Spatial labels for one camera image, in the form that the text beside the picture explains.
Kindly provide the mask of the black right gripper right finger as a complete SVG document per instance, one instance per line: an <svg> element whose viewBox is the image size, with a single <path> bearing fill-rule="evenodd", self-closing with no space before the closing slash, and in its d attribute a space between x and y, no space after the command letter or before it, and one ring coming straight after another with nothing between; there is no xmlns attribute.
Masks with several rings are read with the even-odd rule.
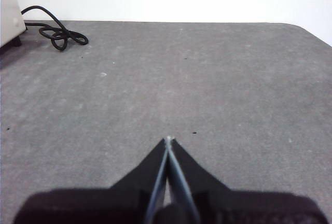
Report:
<svg viewBox="0 0 332 224"><path fill-rule="evenodd" d="M310 198L287 192L233 190L216 179L175 140L169 140L173 199L194 223L327 223Z"/></svg>

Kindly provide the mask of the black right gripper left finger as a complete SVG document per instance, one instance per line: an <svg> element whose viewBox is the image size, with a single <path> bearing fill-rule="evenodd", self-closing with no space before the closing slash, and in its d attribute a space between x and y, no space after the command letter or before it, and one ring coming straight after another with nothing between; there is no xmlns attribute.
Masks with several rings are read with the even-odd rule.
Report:
<svg viewBox="0 0 332 224"><path fill-rule="evenodd" d="M113 186L33 194L17 212L14 223L148 223L162 204L166 163L162 139Z"/></svg>

